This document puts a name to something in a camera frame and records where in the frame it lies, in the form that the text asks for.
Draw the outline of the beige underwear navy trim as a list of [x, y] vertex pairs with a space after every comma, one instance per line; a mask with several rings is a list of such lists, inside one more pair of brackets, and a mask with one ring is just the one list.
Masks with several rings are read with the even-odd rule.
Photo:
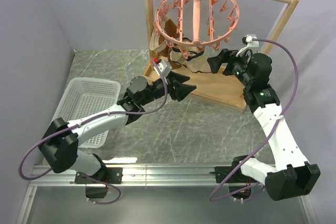
[[192, 73], [212, 73], [210, 65], [207, 61], [208, 55], [204, 50], [200, 50], [197, 47], [189, 46], [183, 48], [183, 51], [187, 51], [187, 57], [183, 55], [177, 44], [171, 49], [169, 59], [189, 69]]

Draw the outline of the pink round clip hanger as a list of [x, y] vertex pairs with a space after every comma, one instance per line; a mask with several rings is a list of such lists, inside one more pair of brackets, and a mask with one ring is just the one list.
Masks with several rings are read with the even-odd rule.
[[[193, 3], [193, 16], [192, 16], [192, 29], [193, 37], [191, 41], [185, 41], [183, 39], [183, 25], [184, 25], [184, 6], [189, 3]], [[230, 26], [225, 34], [216, 36], [215, 31], [215, 17], [214, 17], [214, 5], [218, 0], [208, 0], [208, 40], [201, 41], [201, 0], [162, 0], [155, 11], [154, 15], [154, 30], [153, 33], [157, 37], [163, 37], [161, 42], [167, 45], [169, 48], [177, 48], [182, 54], [184, 59], [189, 59], [189, 48], [196, 47], [200, 51], [204, 51], [206, 46], [210, 46], [215, 50], [219, 49], [222, 41], [228, 42], [230, 40], [231, 33], [236, 29], [240, 18], [240, 10], [235, 0], [224, 0], [222, 7], [219, 9], [220, 13], [226, 10], [230, 10], [226, 20], [230, 22]], [[170, 18], [168, 13], [170, 9], [177, 9], [177, 22], [175, 35], [171, 36], [165, 29], [166, 21]]]

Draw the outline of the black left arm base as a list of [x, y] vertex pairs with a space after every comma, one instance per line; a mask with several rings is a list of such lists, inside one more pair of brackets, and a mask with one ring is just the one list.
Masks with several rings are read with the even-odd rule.
[[75, 176], [75, 184], [96, 184], [100, 182], [120, 184], [122, 182], [122, 176], [122, 167], [103, 167], [91, 176], [78, 172]]

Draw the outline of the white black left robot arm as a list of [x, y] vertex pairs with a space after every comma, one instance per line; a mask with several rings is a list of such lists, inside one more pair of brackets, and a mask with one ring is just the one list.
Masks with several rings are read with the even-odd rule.
[[182, 101], [196, 89], [196, 86], [186, 84], [189, 79], [175, 72], [152, 83], [145, 77], [134, 77], [124, 97], [108, 109], [79, 120], [53, 120], [39, 150], [54, 173], [77, 170], [87, 174], [92, 182], [100, 183], [106, 177], [102, 161], [96, 154], [81, 154], [79, 146], [100, 133], [135, 122], [147, 113], [144, 105], [154, 100], [169, 95], [172, 100]]

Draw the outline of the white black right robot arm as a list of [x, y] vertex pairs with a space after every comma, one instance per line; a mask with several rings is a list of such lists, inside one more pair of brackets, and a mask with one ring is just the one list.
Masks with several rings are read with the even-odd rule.
[[226, 63], [223, 75], [235, 76], [243, 84], [244, 100], [266, 139], [249, 155], [234, 158], [229, 174], [218, 183], [209, 200], [220, 200], [215, 194], [231, 178], [262, 184], [274, 201], [310, 194], [321, 172], [318, 165], [309, 163], [298, 147], [284, 118], [285, 108], [268, 83], [271, 58], [261, 53], [250, 56], [237, 56], [236, 53], [223, 49], [207, 62], [212, 72], [218, 72], [220, 65]]

